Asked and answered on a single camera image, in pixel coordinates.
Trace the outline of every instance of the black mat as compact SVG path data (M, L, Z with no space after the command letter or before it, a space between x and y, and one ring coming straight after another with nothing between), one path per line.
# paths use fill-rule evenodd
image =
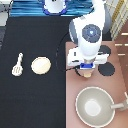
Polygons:
M98 71L103 76L112 76L115 73L115 68L110 62L106 62L98 66Z
M55 66L55 52L74 17L9 18L0 51L0 128L66 128L66 73ZM65 44L59 65L65 69ZM14 77L12 67L22 52L23 74ZM31 70L39 56L50 59L46 75Z

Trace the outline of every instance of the black cable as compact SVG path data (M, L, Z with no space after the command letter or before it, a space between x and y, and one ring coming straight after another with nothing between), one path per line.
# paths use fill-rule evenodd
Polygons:
M10 6L11 6L12 2L13 2L13 0L11 0L11 2L9 3L9 7L8 7L8 11L7 11L7 13L8 13L8 18L9 18L9 11L11 10L11 9L10 9Z
M69 69L66 69L66 70L62 70L62 69L59 69L58 67L58 63L57 63L57 57L58 57L58 53L59 53L59 48L61 46L61 43L63 42L64 38L69 34L69 32L67 32L63 37L62 39L60 40L59 44L58 44L58 47L57 47L57 50L56 50L56 68L62 72L66 72L68 70L71 70L71 69L75 69L75 68L78 68L79 66L75 66L73 68L69 68Z
M3 4L1 1L0 1L0 3L4 6L4 10L1 11L1 12L5 12L5 11L7 11L7 9L6 9L6 7L5 7L5 4Z

